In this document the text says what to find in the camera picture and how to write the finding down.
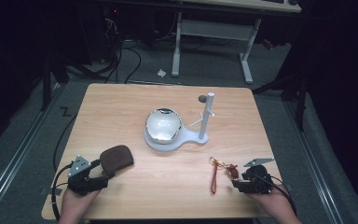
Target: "keychain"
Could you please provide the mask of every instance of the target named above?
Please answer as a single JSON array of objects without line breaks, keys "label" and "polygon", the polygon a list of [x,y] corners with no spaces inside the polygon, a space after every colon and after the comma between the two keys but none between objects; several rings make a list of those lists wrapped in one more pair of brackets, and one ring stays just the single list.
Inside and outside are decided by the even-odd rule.
[{"label": "keychain", "polygon": [[239,173],[238,173],[238,170],[237,170],[238,165],[234,165],[234,164],[225,165],[223,162],[218,161],[214,157],[211,157],[209,159],[209,163],[213,166],[213,178],[212,178],[212,184],[211,184],[211,193],[212,194],[216,193],[216,188],[217,188],[216,176],[217,176],[217,170],[219,168],[227,169],[229,174],[230,174],[230,176],[233,179],[238,179],[239,178]]}]

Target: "white stand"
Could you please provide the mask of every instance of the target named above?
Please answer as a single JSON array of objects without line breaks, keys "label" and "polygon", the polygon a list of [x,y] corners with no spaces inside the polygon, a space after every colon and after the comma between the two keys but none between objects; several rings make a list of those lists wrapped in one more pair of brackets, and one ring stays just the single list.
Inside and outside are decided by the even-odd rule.
[{"label": "white stand", "polygon": [[190,126],[193,126],[196,123],[201,123],[200,131],[194,132],[189,130],[185,125],[182,126],[181,131],[179,132],[176,139],[169,143],[169,144],[160,144],[156,143],[150,136],[147,134],[147,129],[144,130],[144,137],[146,143],[153,149],[158,151],[173,151],[179,148],[181,145],[186,143],[196,143],[199,145],[204,145],[208,142],[208,134],[205,133],[206,131],[206,125],[208,123],[208,118],[210,115],[214,116],[214,113],[211,111],[212,102],[214,98],[214,93],[210,92],[208,93],[204,113],[201,116],[201,119],[197,120],[196,122],[192,123]]}]

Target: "white base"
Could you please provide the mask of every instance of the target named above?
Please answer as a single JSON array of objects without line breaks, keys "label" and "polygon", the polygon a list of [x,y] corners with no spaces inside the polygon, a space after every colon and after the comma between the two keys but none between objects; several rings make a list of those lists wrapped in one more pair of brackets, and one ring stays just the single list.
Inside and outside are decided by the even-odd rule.
[{"label": "white base", "polygon": [[173,151],[179,148],[185,143],[196,143],[199,145],[204,145],[208,142],[208,134],[204,134],[203,138],[199,138],[199,132],[193,132],[187,129],[185,126],[182,127],[182,130],[179,132],[177,138],[169,144],[159,144],[153,141],[153,139],[147,134],[147,130],[144,130],[144,137],[146,143],[153,149],[158,151]]}]

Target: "white pole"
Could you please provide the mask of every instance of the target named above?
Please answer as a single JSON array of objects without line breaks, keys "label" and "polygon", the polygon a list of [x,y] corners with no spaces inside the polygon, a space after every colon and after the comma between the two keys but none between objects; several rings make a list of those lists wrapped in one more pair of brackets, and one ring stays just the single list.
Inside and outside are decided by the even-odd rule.
[{"label": "white pole", "polygon": [[204,114],[202,116],[202,123],[201,123],[201,128],[200,128],[199,139],[202,139],[203,136],[205,135],[206,125],[208,123],[209,116],[210,115],[214,116],[214,113],[212,113],[212,111],[211,111],[213,98],[214,98],[214,93],[209,92],[208,97],[206,98],[206,105],[205,105],[205,109],[204,109]]}]

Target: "white table leg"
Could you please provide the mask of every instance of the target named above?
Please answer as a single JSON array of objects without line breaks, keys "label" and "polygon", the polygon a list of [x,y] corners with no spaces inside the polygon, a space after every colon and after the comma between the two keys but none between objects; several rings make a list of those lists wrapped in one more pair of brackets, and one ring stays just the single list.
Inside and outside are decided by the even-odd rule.
[{"label": "white table leg", "polygon": [[249,56],[249,54],[251,52],[252,45],[255,42],[255,36],[257,35],[257,31],[258,31],[258,27],[260,26],[260,22],[261,22],[260,19],[257,19],[255,21],[255,25],[254,25],[251,33],[250,33],[249,40],[248,40],[245,52],[240,54],[242,71],[243,71],[243,75],[245,76],[245,82],[247,84],[252,84],[253,83],[251,70],[249,69],[249,64],[248,64],[248,56]]},{"label": "white table leg", "polygon": [[176,44],[175,44],[175,52],[173,53],[173,61],[172,61],[173,77],[179,77],[181,32],[182,32],[182,12],[178,12],[178,21],[176,27]]}]

